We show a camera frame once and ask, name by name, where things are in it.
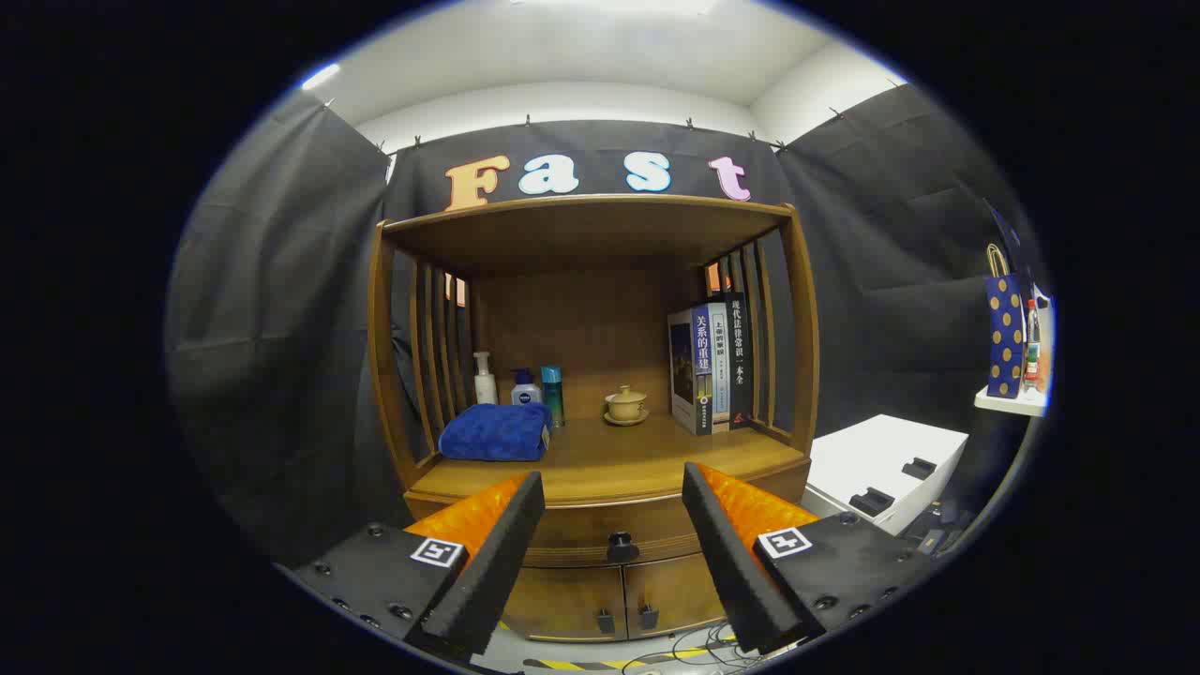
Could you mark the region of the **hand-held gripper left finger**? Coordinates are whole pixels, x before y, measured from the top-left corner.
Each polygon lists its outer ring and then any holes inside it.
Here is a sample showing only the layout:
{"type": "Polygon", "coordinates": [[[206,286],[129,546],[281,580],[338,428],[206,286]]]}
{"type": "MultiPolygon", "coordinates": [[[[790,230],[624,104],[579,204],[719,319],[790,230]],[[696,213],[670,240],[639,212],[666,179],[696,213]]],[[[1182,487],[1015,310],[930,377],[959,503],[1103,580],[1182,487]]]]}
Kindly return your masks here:
{"type": "Polygon", "coordinates": [[[462,662],[488,649],[546,504],[523,472],[420,518],[368,524],[281,572],[377,637],[462,662]]]}

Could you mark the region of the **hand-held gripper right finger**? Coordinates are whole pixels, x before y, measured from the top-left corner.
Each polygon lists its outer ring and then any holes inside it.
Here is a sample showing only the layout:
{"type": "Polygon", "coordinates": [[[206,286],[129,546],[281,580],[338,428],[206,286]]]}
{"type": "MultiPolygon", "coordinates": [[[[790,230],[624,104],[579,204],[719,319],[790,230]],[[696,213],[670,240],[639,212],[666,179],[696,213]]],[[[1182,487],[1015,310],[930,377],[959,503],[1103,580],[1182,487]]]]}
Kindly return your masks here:
{"type": "Polygon", "coordinates": [[[684,465],[682,502],[734,637],[761,655],[862,623],[934,569],[865,516],[815,516],[703,464],[684,465]]]}

